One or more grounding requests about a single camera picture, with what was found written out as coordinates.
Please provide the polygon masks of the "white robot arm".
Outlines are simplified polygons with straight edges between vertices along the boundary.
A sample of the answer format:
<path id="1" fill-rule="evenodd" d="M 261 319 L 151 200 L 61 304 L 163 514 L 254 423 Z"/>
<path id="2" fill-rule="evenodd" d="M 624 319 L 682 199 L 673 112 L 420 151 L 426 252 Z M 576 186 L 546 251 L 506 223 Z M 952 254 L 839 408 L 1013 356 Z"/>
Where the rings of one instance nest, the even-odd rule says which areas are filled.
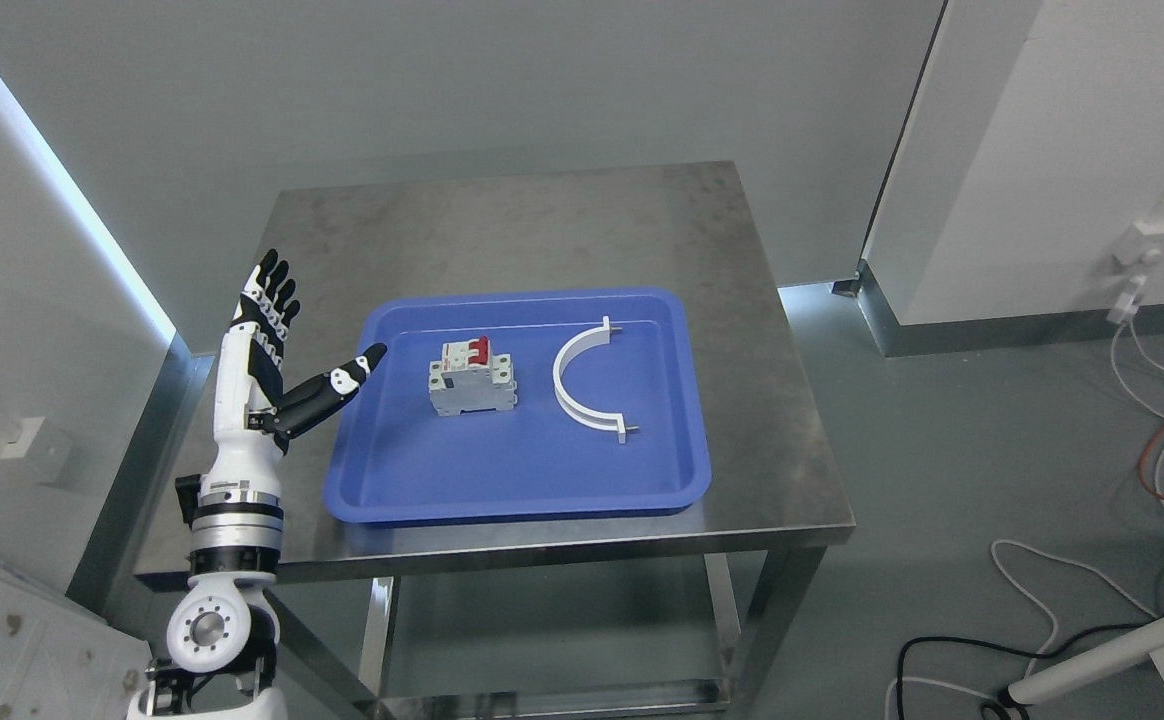
<path id="1" fill-rule="evenodd" d="M 129 719 L 198 719 L 196 694 L 230 676 L 244 696 L 212 719 L 285 719 L 276 687 L 281 621 L 265 591 L 277 579 L 284 511 L 275 468 L 290 442 L 350 402 L 386 354 L 365 348 L 345 364 L 282 386 L 282 361 L 300 311 L 286 261 L 267 251 L 236 300 L 218 355 L 213 397 L 217 457 L 175 482 L 192 533 L 189 591 L 166 623 L 166 657 L 147 666 Z"/>

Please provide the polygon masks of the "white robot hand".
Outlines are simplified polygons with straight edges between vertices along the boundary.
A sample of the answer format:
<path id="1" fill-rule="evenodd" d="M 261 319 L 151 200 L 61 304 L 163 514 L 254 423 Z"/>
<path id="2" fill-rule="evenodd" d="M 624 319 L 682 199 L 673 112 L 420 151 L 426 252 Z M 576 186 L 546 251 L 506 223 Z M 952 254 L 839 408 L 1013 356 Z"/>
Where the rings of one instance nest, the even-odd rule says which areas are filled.
<path id="1" fill-rule="evenodd" d="M 289 277 L 288 261 L 276 249 L 268 250 L 237 295 L 218 357 L 212 423 L 217 457 L 208 489 L 281 489 L 275 466 L 282 452 L 274 437 L 300 437 L 343 409 L 386 355 L 385 343 L 372 343 L 343 365 L 288 388 L 270 409 L 272 402 L 253 370 L 274 369 L 267 352 L 284 352 L 290 325 L 300 311 L 294 295 L 297 283 Z M 262 348 L 267 352 L 256 363 L 254 354 Z M 263 433 L 248 427 L 250 414 L 261 409 L 268 409 L 262 413 Z"/>

